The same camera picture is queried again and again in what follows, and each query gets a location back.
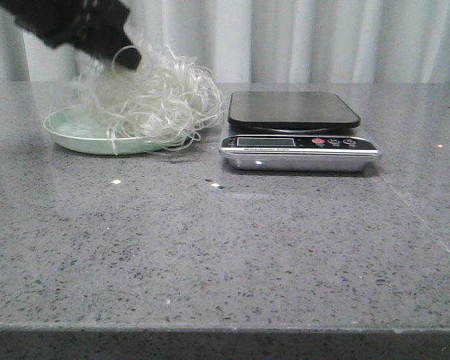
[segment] speckled countertop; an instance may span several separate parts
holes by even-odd
[[[0,330],[450,331],[450,85],[221,88],[334,92],[385,154],[240,172],[220,129],[78,154],[42,128],[62,84],[0,82]]]

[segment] red button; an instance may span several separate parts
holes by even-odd
[[[325,142],[324,139],[322,139],[321,137],[315,137],[312,139],[312,143],[314,144],[323,144]]]

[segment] light green plate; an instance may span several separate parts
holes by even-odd
[[[107,129],[80,105],[54,112],[45,119],[43,126],[57,144],[75,152],[95,155],[126,155],[162,149],[157,143],[145,141],[141,137],[113,141],[107,139]]]

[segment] quartz countertop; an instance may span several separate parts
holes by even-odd
[[[0,82],[0,332],[450,333],[450,85],[220,88],[333,92],[384,155],[241,171],[220,128],[165,156],[80,154],[42,126],[68,87]]]

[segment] kitchen scale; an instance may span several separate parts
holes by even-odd
[[[242,170],[357,172],[382,152],[337,95],[309,91],[232,94],[220,153]]]

